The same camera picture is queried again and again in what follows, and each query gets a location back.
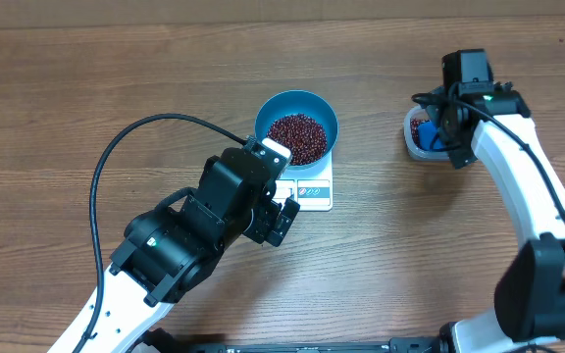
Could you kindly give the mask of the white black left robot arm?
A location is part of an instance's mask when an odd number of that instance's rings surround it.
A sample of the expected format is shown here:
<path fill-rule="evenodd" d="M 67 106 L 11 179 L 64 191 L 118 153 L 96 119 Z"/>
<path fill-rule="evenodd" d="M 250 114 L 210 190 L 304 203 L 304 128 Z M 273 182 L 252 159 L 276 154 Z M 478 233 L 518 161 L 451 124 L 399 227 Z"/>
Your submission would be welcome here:
<path fill-rule="evenodd" d="M 265 138 L 208 159 L 197 188 L 134 218 L 94 292 L 54 352 L 126 352 L 187 291 L 213 273 L 240 236 L 280 246 L 299 205 L 275 201 L 290 151 Z"/>

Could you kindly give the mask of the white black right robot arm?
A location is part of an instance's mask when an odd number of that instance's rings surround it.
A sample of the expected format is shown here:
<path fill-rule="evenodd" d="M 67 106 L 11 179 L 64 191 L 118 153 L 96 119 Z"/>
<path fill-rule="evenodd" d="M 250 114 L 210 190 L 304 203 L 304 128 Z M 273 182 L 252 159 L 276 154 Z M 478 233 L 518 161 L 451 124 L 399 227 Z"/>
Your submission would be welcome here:
<path fill-rule="evenodd" d="M 442 352 L 527 352 L 565 340 L 565 188 L 532 113 L 511 83 L 493 77 L 483 49 L 441 59 L 443 86 L 412 99 L 427 111 L 452 166 L 482 162 L 515 229 L 519 250 L 493 306 L 445 325 Z"/>

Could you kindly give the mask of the blue plastic measuring scoop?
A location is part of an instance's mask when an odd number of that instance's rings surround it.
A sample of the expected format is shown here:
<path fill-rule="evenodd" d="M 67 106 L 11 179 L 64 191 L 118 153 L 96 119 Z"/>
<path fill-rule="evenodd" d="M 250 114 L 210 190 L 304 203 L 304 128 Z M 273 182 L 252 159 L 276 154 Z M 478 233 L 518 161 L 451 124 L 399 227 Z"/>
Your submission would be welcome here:
<path fill-rule="evenodd" d="M 445 145 L 438 137 L 437 128 L 432 122 L 423 122 L 417 127 L 419 147 L 426 151 L 443 150 Z"/>

